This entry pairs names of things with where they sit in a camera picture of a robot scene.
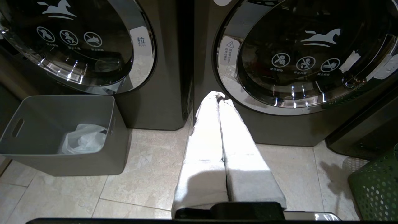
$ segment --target warning sticker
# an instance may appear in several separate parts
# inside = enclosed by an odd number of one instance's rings
[[[240,43],[230,37],[223,37],[219,49],[219,63],[221,65],[235,65]]]

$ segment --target horse logo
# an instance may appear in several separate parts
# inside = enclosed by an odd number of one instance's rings
[[[56,13],[56,14],[64,14],[64,15],[68,15],[68,16],[74,16],[76,17],[76,15],[70,13],[68,11],[68,9],[66,7],[70,8],[69,3],[66,0],[61,0],[58,2],[58,6],[49,6],[47,3],[45,2],[37,2],[39,5],[42,6],[48,6],[47,10],[45,10],[42,14],[49,14],[49,13]],[[58,16],[58,15],[52,15],[49,16],[49,18],[63,18],[63,19],[68,19],[68,20],[73,20],[70,17],[66,17],[66,16]]]
[[[328,43],[332,43],[332,44],[337,44],[333,38],[335,35],[340,36],[340,32],[341,29],[334,29],[332,31],[330,31],[328,34],[326,35],[322,35],[322,34],[316,34],[315,31],[305,31],[305,33],[310,33],[310,34],[314,34],[312,37],[308,38],[308,39],[304,39],[301,42],[308,42],[308,41],[318,41],[318,42],[328,42]],[[323,47],[330,47],[326,44],[322,44],[322,43],[306,43],[304,45],[317,45],[317,46],[323,46]]]

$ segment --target washing machine door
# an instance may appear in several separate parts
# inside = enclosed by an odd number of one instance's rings
[[[397,14],[393,0],[240,1],[215,45],[218,78],[267,114],[346,103],[397,69]]]
[[[153,32],[134,0],[0,0],[0,13],[2,36],[72,88],[130,91],[154,66]]]

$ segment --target beige tile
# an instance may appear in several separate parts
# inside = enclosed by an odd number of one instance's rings
[[[0,183],[29,186],[37,170],[13,160],[0,177]]]
[[[358,167],[347,165],[347,156],[330,151],[322,141],[314,147],[325,212],[342,220],[359,220],[348,185],[348,176]]]
[[[134,129],[126,168],[108,177],[101,198],[171,210],[189,124],[177,131]]]
[[[106,177],[53,177],[38,171],[7,224],[39,217],[91,217]]]
[[[323,211],[312,147],[257,144],[287,200],[287,209]]]
[[[0,183],[0,224],[5,224],[26,187]]]
[[[93,218],[151,218],[170,219],[171,212],[100,199]]]

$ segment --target warning triangle icon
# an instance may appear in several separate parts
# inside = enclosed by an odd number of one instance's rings
[[[227,46],[230,47],[230,48],[234,48],[234,43],[231,41],[231,42],[229,42],[229,43],[227,44]]]

